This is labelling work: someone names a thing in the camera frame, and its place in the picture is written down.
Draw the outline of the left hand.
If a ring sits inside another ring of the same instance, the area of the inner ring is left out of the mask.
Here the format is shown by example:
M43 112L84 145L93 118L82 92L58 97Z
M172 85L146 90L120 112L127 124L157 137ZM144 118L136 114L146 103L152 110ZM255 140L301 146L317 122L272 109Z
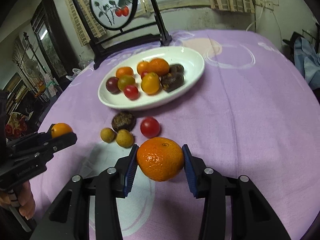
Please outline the left hand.
M20 204L20 214L27 220L33 218L35 213L35 200L31 191L30 181L26 181L22 184L17 200ZM6 192L1 191L1 207L7 208L9 205L11 205L9 195Z

